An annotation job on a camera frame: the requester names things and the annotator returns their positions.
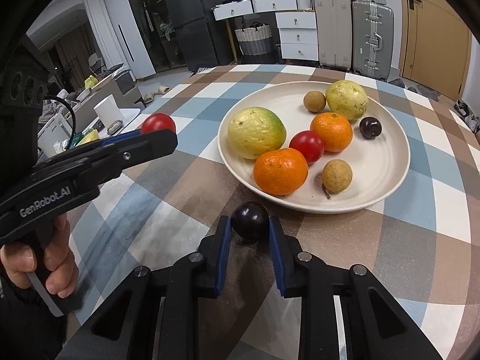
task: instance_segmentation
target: checkered tablecloth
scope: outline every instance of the checkered tablecloth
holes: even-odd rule
[[[313,215],[267,202],[241,185],[217,149],[225,113],[244,96],[289,81],[363,85],[404,128],[411,165],[402,186],[369,209]],[[457,359],[480,328],[480,148],[447,107],[361,76],[311,67],[238,65],[197,74],[145,109],[171,115],[171,156],[127,169],[90,204],[69,212],[81,275],[81,324],[137,265],[159,269],[194,251],[220,215],[257,200],[287,234],[326,263],[367,266],[444,359]],[[268,246],[232,240],[226,287],[201,299],[202,359],[296,359],[300,299],[283,299]],[[345,358],[344,338],[340,352]]]

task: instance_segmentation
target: glass door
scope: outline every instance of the glass door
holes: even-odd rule
[[[129,0],[138,30],[156,72],[185,66],[162,0]]]

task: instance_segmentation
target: refrigerator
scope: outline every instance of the refrigerator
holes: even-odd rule
[[[224,21],[215,21],[212,8],[225,0],[165,0],[190,71],[227,65],[233,60]]]

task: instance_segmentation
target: finger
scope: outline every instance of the finger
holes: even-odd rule
[[[53,224],[55,225],[55,227],[57,228],[57,230],[64,230],[65,228],[65,225],[67,223],[67,213],[64,213],[62,215],[59,215],[55,218],[55,220],[53,221]]]
[[[0,259],[12,283],[20,288],[30,287],[31,283],[25,272],[37,268],[37,260],[31,247],[19,242],[4,245],[0,249]]]
[[[73,269],[73,274],[71,275],[70,282],[68,283],[68,286],[66,286],[63,290],[61,290],[58,293],[58,296],[60,298],[66,298],[71,293],[75,290],[75,287],[77,287],[77,280],[78,280],[78,267],[75,265],[75,268]]]
[[[49,293],[55,295],[66,288],[73,276],[76,267],[74,254],[69,250],[67,258],[54,270],[45,281]]]
[[[49,271],[56,270],[67,258],[68,241],[70,239],[70,222],[66,222],[63,230],[55,230],[53,232],[50,244],[45,248],[43,262]]]

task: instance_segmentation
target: red tomato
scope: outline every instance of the red tomato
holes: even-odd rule
[[[140,133],[146,134],[147,132],[164,130],[165,128],[177,133],[175,122],[171,117],[165,114],[153,114],[147,117],[145,122],[142,123],[142,126],[140,127]]]
[[[325,150],[322,138],[313,131],[299,132],[292,138],[289,147],[302,153],[308,165],[318,161]]]

